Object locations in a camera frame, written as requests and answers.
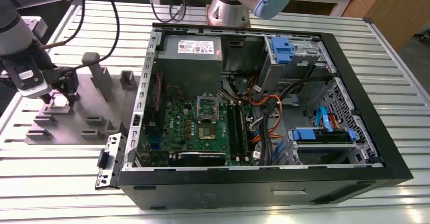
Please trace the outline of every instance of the aluminum table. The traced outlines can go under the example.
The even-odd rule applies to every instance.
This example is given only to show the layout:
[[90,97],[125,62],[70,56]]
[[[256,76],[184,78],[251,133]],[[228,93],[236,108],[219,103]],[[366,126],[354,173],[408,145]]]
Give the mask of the aluminum table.
[[[151,7],[117,3],[121,39],[101,65],[111,74],[140,74],[155,22]],[[168,6],[157,6],[167,18]],[[205,24],[205,9],[191,7],[187,24]],[[50,43],[70,36],[80,18],[72,5]],[[356,18],[280,14],[251,17],[253,28],[332,33],[374,103],[414,179],[354,199],[320,206],[139,210],[120,190],[94,191],[100,145],[26,145],[25,133],[41,100],[14,96],[0,118],[0,221],[42,223],[428,223],[430,222],[430,97],[372,24]],[[107,54],[115,38],[108,2],[86,2],[84,24],[66,46],[49,51],[57,65],[76,66],[81,55]]]

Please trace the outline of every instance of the ram slot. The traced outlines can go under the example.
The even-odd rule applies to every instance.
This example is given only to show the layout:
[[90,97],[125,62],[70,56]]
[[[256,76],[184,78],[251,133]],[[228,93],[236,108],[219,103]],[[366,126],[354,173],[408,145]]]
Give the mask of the ram slot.
[[229,144],[229,157],[232,160],[239,156],[237,146],[237,131],[235,121],[233,105],[227,106],[227,128],[228,128],[228,144]]
[[239,106],[240,110],[240,134],[241,134],[241,148],[243,148],[243,156],[249,156],[249,148],[248,148],[248,133],[247,133],[247,122],[244,118],[244,107],[243,105]]
[[245,138],[245,129],[244,122],[241,117],[241,105],[235,105],[235,124],[236,124],[236,145],[239,147],[239,158],[240,161],[244,161],[244,138]]

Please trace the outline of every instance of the open computer tower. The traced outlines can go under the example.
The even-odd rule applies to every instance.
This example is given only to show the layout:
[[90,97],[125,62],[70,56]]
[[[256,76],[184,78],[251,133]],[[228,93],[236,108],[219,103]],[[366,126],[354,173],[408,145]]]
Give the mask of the open computer tower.
[[129,111],[94,188],[141,209],[339,203],[412,178],[332,34],[153,24]]

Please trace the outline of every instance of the red cable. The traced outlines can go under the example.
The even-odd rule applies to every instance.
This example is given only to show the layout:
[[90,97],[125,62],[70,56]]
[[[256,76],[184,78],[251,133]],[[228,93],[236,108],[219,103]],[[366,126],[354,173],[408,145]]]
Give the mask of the red cable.
[[155,100],[155,108],[153,108],[153,111],[152,111],[152,116],[151,116],[151,120],[149,122],[144,125],[144,127],[149,126],[152,120],[153,120],[153,117],[155,117],[155,112],[156,112],[156,108],[159,106],[159,101],[160,101],[160,94],[161,94],[161,79],[160,79],[160,75],[156,74],[156,79],[157,79],[157,82],[159,82],[159,91],[157,91],[157,94],[156,94],[156,100]]

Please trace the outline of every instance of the green circuit board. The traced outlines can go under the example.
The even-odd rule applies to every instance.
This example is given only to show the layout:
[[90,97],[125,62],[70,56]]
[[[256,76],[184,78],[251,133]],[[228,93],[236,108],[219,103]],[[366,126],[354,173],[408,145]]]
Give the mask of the green circuit board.
[[[237,114],[237,110],[235,112],[232,111],[233,108],[237,109],[237,106],[233,107],[227,103],[219,103],[217,120],[203,120],[200,122],[196,118],[196,108],[196,101],[172,101],[167,103],[161,136],[147,136],[147,139],[157,142],[157,147],[152,148],[148,141],[137,153],[141,165],[167,167],[169,166],[169,155],[179,152],[220,152],[225,154],[225,166],[252,165],[253,162],[249,157],[251,152],[248,151],[247,144],[243,144],[240,148],[239,141],[231,142],[235,136],[229,138],[229,134],[235,135],[237,131],[240,135],[243,134],[241,129],[237,129],[240,125],[237,117],[240,114],[243,116],[251,115],[251,106],[244,106],[241,109],[243,112]],[[213,103],[201,102],[199,113],[203,115],[213,115],[216,113]],[[237,157],[237,149],[243,151],[241,156],[248,156],[247,159]]]
[[[213,106],[201,104],[200,113],[215,114]],[[208,134],[213,139],[201,139]],[[228,148],[227,104],[219,103],[219,120],[212,124],[197,122],[196,102],[173,101],[165,109],[161,150],[220,151],[228,155]]]

